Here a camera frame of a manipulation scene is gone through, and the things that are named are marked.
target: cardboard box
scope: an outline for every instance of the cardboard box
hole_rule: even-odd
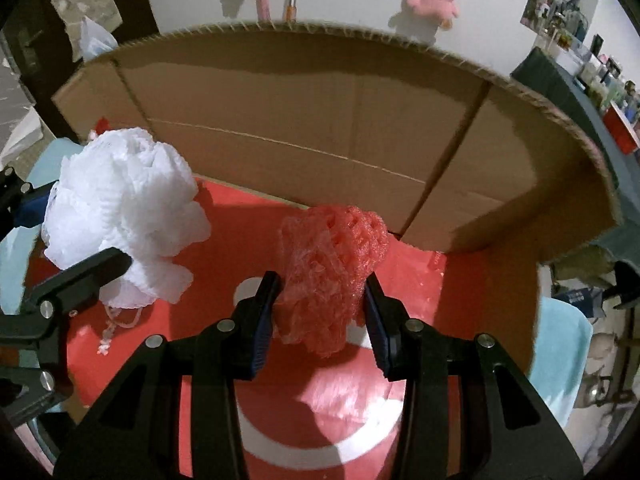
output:
[[[523,368],[536,264],[620,218],[602,156],[548,101],[370,30],[261,23],[156,36],[88,63],[54,100],[81,139],[102,116],[140,126],[197,174],[375,210],[425,250],[481,251],[482,329]]]

